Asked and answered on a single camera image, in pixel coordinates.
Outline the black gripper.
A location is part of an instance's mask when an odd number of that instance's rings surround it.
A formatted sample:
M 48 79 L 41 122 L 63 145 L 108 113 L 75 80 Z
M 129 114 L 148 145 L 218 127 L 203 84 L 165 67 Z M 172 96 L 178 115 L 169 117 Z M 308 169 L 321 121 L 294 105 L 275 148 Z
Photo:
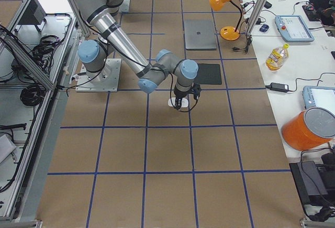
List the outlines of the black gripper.
M 174 108 L 178 108 L 178 110 L 180 110 L 183 105 L 182 99 L 190 93 L 190 89 L 188 89 L 187 91 L 181 91 L 178 88 L 174 88 L 173 92 L 175 95 Z

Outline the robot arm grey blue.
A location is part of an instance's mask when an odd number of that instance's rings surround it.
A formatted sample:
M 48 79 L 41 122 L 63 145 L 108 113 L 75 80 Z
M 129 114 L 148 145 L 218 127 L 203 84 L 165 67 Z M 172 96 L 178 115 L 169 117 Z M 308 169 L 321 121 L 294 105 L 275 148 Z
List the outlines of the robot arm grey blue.
M 194 60 L 181 60 L 172 52 L 163 49 L 157 57 L 156 63 L 150 64 L 143 54 L 136 48 L 114 16 L 124 0 L 76 0 L 82 19 L 94 26 L 101 38 L 117 51 L 127 65 L 138 77 L 139 88 L 152 93 L 168 75 L 176 77 L 173 88 L 174 98 L 170 98 L 173 108 L 180 110 L 183 99 L 192 94 L 194 100 L 200 97 L 200 85 L 194 82 L 198 73 L 198 64 Z

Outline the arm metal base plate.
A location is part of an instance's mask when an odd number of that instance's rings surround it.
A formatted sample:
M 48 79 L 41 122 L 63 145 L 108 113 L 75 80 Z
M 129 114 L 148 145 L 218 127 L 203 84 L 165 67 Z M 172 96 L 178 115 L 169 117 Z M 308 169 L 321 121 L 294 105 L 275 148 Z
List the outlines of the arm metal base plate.
M 119 6 L 119 11 L 122 13 L 128 13 L 130 9 L 130 0 L 123 0 L 123 3 Z
M 121 59 L 108 58 L 97 77 L 95 77 L 97 73 L 87 72 L 85 66 L 82 65 L 82 72 L 85 74 L 76 78 L 76 92 L 117 92 L 121 63 Z

